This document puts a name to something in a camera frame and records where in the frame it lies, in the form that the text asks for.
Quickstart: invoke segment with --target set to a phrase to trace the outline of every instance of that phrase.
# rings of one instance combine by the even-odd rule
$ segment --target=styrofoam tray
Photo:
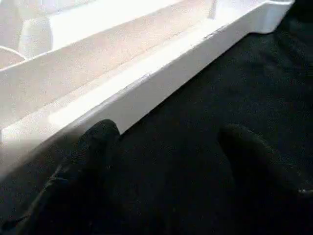
[[[107,37],[102,32],[0,70],[0,178],[59,138],[75,141],[99,120],[112,119],[124,132],[245,35],[272,32],[292,4],[211,1],[206,17],[201,15],[191,27],[181,24],[187,28],[109,71],[99,53],[105,47],[101,37]],[[43,162],[47,171],[41,174],[53,170],[50,149],[48,164]]]

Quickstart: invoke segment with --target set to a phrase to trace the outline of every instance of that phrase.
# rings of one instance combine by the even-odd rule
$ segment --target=black fabric
[[[313,172],[311,13],[296,1],[274,33],[243,38],[122,136],[109,197],[129,232],[250,232],[217,141],[227,123]]]
[[[313,180],[261,136],[229,124],[219,143],[231,163],[242,218],[255,235],[311,234]]]

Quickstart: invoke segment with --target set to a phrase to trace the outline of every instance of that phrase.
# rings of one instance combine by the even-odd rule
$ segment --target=styrofoam edge
[[[205,19],[210,2],[180,0],[68,47],[0,70],[0,126],[7,127]],[[173,21],[171,27],[160,26],[167,20]]]

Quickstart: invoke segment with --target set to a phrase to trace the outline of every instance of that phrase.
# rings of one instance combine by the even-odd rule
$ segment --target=dark background
[[[240,40],[122,136],[109,194],[126,223],[146,234],[242,231],[217,142],[227,123],[313,175],[312,13],[297,0],[275,32]]]

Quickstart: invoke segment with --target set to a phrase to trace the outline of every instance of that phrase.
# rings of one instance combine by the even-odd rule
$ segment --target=black cloth surface
[[[312,12],[297,1],[274,33],[240,40],[122,136],[108,194],[134,231],[245,230],[217,141],[227,123],[261,134],[313,174]]]

